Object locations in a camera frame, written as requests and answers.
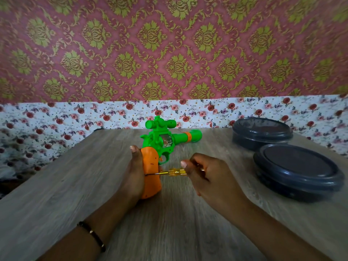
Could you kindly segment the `person's right hand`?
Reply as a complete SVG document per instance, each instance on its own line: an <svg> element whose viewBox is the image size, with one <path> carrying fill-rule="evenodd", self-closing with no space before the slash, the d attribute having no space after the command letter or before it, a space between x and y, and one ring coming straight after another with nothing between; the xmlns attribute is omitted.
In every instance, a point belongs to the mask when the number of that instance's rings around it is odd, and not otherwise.
<svg viewBox="0 0 348 261"><path fill-rule="evenodd" d="M227 163L221 159L194 153L190 159L202 176L201 196L221 215L240 213L249 203Z"/></svg>

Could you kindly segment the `person's left hand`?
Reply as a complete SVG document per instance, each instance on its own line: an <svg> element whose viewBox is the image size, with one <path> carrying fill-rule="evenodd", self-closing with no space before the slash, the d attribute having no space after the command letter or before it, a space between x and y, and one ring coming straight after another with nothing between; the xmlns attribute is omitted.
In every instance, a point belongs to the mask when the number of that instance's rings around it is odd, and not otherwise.
<svg viewBox="0 0 348 261"><path fill-rule="evenodd" d="M138 177L130 172L130 161L124 172L124 177L117 193L126 202L129 208L135 206L141 199L145 187L145 176Z"/></svg>

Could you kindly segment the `yellow handled screwdriver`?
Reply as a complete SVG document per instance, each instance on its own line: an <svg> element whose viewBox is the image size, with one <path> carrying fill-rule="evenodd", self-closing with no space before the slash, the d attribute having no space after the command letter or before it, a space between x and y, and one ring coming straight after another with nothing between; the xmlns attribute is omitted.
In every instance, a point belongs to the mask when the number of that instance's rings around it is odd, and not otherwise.
<svg viewBox="0 0 348 261"><path fill-rule="evenodd" d="M146 173L145 176L152 176L152 175L169 175L169 176L186 176L187 173L185 169L183 168L173 168L168 171L160 171L157 173Z"/></svg>

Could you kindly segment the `green and orange toy gun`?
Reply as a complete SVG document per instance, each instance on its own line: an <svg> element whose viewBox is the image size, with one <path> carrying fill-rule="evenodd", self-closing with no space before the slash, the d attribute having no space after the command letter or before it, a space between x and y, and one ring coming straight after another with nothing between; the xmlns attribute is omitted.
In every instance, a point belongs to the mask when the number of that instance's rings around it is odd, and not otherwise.
<svg viewBox="0 0 348 261"><path fill-rule="evenodd" d="M160 116L146 121L145 126L150 132L141 136L143 139L142 163L145 174L142 200L151 198L161 191L160 165L169 162L174 148L179 144L194 143L202 139L202 132L197 129L179 134L172 133L170 129L175 128L176 125L175 120L164 120Z"/></svg>

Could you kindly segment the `person's right forearm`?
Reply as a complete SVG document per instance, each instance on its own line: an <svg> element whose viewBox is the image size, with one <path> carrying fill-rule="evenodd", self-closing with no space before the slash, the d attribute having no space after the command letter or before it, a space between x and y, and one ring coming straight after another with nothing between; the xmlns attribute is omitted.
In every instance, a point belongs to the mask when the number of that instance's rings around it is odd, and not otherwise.
<svg viewBox="0 0 348 261"><path fill-rule="evenodd" d="M229 203L221 215L270 261L332 261L252 202Z"/></svg>

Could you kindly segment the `person's left forearm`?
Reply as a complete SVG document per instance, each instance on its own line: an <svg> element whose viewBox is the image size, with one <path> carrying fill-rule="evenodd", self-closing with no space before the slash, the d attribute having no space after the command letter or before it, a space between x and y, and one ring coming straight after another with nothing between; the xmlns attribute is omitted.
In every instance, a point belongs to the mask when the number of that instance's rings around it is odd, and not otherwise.
<svg viewBox="0 0 348 261"><path fill-rule="evenodd" d="M131 208L120 194L112 196L36 261L96 261L106 251L117 224Z"/></svg>

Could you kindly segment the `floral patterned cloth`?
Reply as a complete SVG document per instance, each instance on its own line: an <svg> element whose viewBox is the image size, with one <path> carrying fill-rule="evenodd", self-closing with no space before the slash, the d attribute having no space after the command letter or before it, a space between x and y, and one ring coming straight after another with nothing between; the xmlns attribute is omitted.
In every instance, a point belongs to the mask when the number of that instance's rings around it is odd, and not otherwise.
<svg viewBox="0 0 348 261"><path fill-rule="evenodd" d="M273 119L348 158L348 96L0 104L0 199L94 130L143 129L156 116L177 128Z"/></svg>

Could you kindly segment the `dark grey round container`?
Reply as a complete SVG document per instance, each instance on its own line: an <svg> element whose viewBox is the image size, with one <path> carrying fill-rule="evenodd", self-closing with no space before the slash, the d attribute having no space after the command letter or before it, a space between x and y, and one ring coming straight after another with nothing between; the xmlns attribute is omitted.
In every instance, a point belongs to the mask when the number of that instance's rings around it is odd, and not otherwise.
<svg viewBox="0 0 348 261"><path fill-rule="evenodd" d="M254 153L253 161L263 185L298 202L331 198L345 183L344 173L331 159L295 145L264 145Z"/></svg>
<svg viewBox="0 0 348 261"><path fill-rule="evenodd" d="M288 125L267 118L238 119L232 130L232 142L251 151L257 151L264 145L286 144L293 138Z"/></svg>

